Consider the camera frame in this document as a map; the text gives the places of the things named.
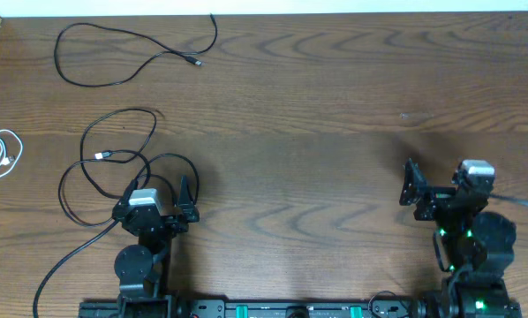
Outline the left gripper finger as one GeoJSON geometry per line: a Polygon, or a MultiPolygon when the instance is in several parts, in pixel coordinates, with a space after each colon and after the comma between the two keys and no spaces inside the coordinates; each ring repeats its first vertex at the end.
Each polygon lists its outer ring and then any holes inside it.
{"type": "Polygon", "coordinates": [[[137,179],[133,179],[130,184],[125,188],[122,197],[118,201],[119,206],[127,207],[132,193],[138,188],[137,179]]]}
{"type": "Polygon", "coordinates": [[[197,223],[200,220],[199,210],[191,196],[186,176],[181,177],[180,180],[180,192],[177,199],[177,206],[181,209],[181,212],[188,223],[197,223]]]}

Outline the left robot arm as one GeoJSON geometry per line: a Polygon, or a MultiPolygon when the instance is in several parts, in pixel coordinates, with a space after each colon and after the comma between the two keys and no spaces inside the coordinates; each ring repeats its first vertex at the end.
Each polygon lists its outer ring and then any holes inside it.
{"type": "Polygon", "coordinates": [[[118,317],[172,317],[176,301],[164,291],[172,239],[200,220],[187,177],[181,177],[174,215],[164,215],[158,192],[132,181],[112,210],[112,218],[138,238],[115,259],[119,278],[118,317]]]}

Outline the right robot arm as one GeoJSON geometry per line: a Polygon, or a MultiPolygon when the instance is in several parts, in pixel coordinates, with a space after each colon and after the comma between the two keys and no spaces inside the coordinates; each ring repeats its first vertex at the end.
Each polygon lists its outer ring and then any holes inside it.
{"type": "Polygon", "coordinates": [[[446,275],[440,290],[426,291],[412,301],[410,316],[521,316],[503,279],[515,259],[516,226],[486,209],[494,181],[495,169],[484,160],[460,162],[449,186],[430,185],[416,163],[405,163],[399,203],[414,205],[416,220],[435,222],[435,256],[446,275]]]}

